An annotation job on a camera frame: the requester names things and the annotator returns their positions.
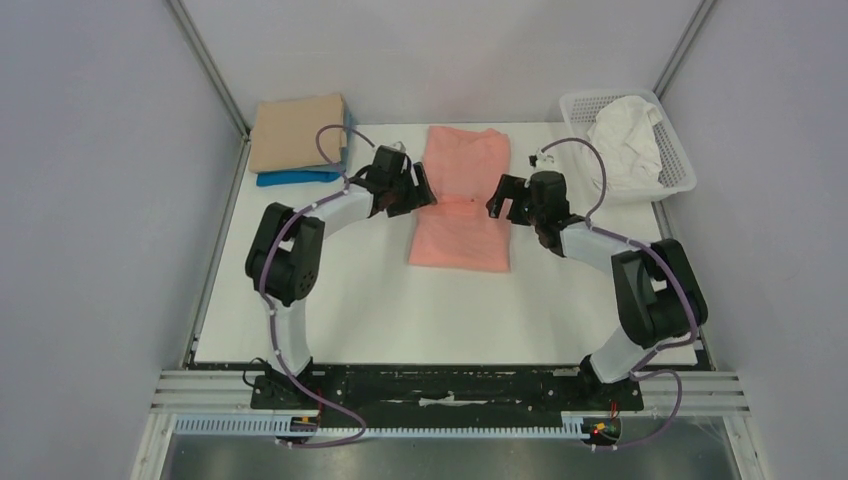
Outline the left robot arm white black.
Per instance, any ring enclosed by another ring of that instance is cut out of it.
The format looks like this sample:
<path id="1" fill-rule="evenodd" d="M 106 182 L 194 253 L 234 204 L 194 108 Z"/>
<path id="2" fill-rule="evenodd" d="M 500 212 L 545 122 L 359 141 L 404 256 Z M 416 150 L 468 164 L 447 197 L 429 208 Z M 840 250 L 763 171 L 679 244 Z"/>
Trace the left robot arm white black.
<path id="1" fill-rule="evenodd" d="M 379 146 L 336 193 L 299 208 L 269 204 L 245 261 L 245 273 L 266 303 L 272 356 L 282 374 L 275 394 L 290 408 L 307 405 L 312 379 L 302 374 L 313 361 L 306 338 L 306 298 L 315 287 L 324 241 L 380 213 L 409 214 L 437 203 L 422 162 L 403 150 Z"/>

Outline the pink t shirt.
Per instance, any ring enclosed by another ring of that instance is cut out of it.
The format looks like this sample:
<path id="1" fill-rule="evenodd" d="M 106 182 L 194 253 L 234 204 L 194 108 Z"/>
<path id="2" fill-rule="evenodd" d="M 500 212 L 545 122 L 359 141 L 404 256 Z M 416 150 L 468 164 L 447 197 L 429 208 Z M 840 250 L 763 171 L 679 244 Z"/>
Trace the pink t shirt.
<path id="1" fill-rule="evenodd" d="M 490 218 L 486 202 L 510 162 L 504 133 L 431 126 L 423 166 L 436 203 L 417 211 L 408 263 L 508 273 L 510 224 Z"/>

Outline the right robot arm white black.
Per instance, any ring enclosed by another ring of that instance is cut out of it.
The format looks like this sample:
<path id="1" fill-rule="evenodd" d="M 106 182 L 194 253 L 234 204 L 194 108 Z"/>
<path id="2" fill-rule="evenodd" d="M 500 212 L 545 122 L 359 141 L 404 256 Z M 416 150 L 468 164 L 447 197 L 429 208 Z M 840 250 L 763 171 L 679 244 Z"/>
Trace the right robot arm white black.
<path id="1" fill-rule="evenodd" d="M 624 380 L 658 353 L 692 344 L 708 318 L 708 307 L 682 244 L 647 244 L 595 225 L 572 212 L 563 174 L 541 171 L 530 178 L 501 176 L 487 201 L 489 217 L 534 229 L 554 255 L 582 262 L 613 281 L 619 325 L 580 363 L 577 392 L 591 408 L 602 408 Z"/>

